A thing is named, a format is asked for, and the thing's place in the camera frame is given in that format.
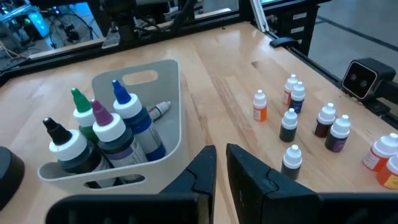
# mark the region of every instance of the purple bottle cap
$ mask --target purple bottle cap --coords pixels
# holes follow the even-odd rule
[[[111,113],[98,100],[91,100],[90,103],[93,107],[95,120],[99,126],[106,126],[113,121]]]

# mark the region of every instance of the blue bottle cap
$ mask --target blue bottle cap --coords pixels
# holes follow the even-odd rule
[[[118,101],[119,104],[123,105],[130,102],[131,100],[130,94],[127,92],[125,87],[119,83],[119,81],[113,80],[112,85],[113,85],[114,95],[116,96],[116,100]]]

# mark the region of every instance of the white bottle cap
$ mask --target white bottle cap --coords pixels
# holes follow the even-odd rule
[[[350,126],[351,121],[349,120],[348,115],[344,114],[333,123],[330,133],[338,139],[347,138]]]
[[[90,109],[86,112],[79,112],[77,109],[73,111],[73,116],[76,118],[77,123],[82,127],[92,126],[95,122],[95,117],[93,114],[93,109]]]
[[[293,87],[292,100],[302,101],[305,97],[305,88],[303,82],[297,82]]]
[[[398,134],[390,133],[373,144],[373,152],[382,158],[390,158],[398,152]]]
[[[303,162],[301,150],[299,149],[298,145],[290,146],[285,154],[283,163],[289,169],[297,169],[301,166]]]
[[[78,157],[87,146],[86,139],[77,130],[69,130],[72,133],[72,138],[65,144],[55,145],[50,142],[49,149],[60,161],[69,161]]]
[[[294,85],[297,84],[297,82],[298,80],[296,78],[296,75],[292,74],[290,78],[286,80],[285,90],[290,93],[293,90]]]
[[[101,142],[110,142],[122,136],[126,130],[121,117],[116,113],[111,113],[113,120],[105,126],[99,126],[97,122],[93,124],[93,131]]]
[[[282,127],[289,130],[297,128],[297,113],[294,112],[293,108],[285,112],[282,118]]]
[[[121,105],[117,100],[113,102],[114,111],[122,117],[122,119],[132,118],[142,110],[142,104],[137,95],[130,93],[131,100]]]
[[[318,121],[321,124],[333,124],[336,118],[336,109],[333,103],[328,103],[318,114]]]
[[[395,175],[398,175],[398,154],[391,156],[387,162],[387,168]]]
[[[266,95],[262,92],[262,90],[257,90],[257,93],[254,95],[253,104],[255,107],[258,108],[266,106],[267,98]]]

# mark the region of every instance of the wooden table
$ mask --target wooden table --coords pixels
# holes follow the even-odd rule
[[[284,83],[291,73],[306,87],[303,113],[294,143],[303,152],[298,182],[319,192],[385,192],[375,173],[361,159],[375,139],[395,131],[384,121],[344,95],[326,79],[283,48],[269,46],[270,38],[247,23],[214,29],[117,54],[15,78],[0,88],[0,143],[25,161],[20,189],[0,212],[0,223],[43,223],[49,207],[68,194],[41,183],[36,170],[54,161],[42,119],[51,116],[76,128],[70,89],[93,97],[91,79],[102,72],[166,58],[179,62],[183,103],[188,124],[190,156],[206,144],[218,151],[215,223],[238,223],[228,185],[226,144],[239,144],[279,170],[290,144],[279,140]],[[268,119],[252,118],[252,98],[263,89]],[[339,115],[348,114],[353,127],[340,153],[328,151],[312,134],[320,108],[334,102]]]

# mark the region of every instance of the white plastic bin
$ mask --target white plastic bin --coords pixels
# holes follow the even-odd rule
[[[158,78],[152,82],[137,85],[126,85],[123,82],[123,76],[147,70],[155,70],[158,73]],[[112,80],[115,79],[123,83],[128,92],[135,93],[145,106],[156,105],[161,101],[172,102],[168,112],[155,122],[155,127],[166,148],[166,156],[158,161],[78,175],[67,174],[56,162],[49,162],[37,171],[41,180],[71,194],[157,194],[188,166],[188,147],[185,139],[186,128],[178,63],[174,60],[163,60],[105,72],[95,77],[92,82],[95,98],[110,111],[113,110],[112,105],[115,100],[112,86]],[[85,185],[91,181],[130,174],[140,174],[145,179],[138,183],[105,189],[91,189]]]

